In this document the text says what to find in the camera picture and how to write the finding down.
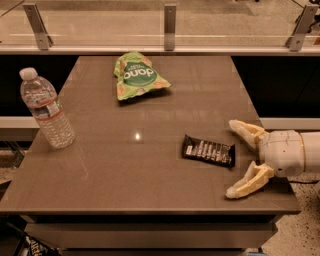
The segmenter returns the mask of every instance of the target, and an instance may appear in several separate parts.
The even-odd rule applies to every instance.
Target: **plastic water bottle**
[[[45,78],[38,76],[34,68],[20,71],[22,84],[20,93],[23,101],[54,149],[70,145],[75,134],[63,112],[57,92]]]

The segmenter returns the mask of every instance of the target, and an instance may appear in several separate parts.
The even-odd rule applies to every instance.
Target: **green chip bag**
[[[129,52],[118,58],[114,74],[118,77],[118,100],[171,86],[152,68],[152,62],[139,52]]]

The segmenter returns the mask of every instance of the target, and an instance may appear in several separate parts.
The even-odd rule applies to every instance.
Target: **bottle cap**
[[[19,72],[19,74],[22,80],[25,81],[35,79],[38,76],[38,73],[34,68],[24,68]]]

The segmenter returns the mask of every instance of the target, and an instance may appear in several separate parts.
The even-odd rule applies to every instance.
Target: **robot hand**
[[[274,176],[296,176],[303,171],[320,169],[320,132],[288,130],[268,133],[262,127],[238,120],[229,121],[229,125],[253,150],[258,151],[262,164],[252,162],[244,177],[227,190],[228,198],[247,196]]]

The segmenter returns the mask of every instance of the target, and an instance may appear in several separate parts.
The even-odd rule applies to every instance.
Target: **gray table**
[[[39,132],[0,213],[62,248],[260,247],[300,206],[287,179],[225,198],[255,160],[228,121],[260,124],[231,58],[149,58],[173,86],[121,104],[116,57],[79,58],[60,93],[74,144],[53,151]],[[185,134],[235,144],[236,166],[183,159]]]

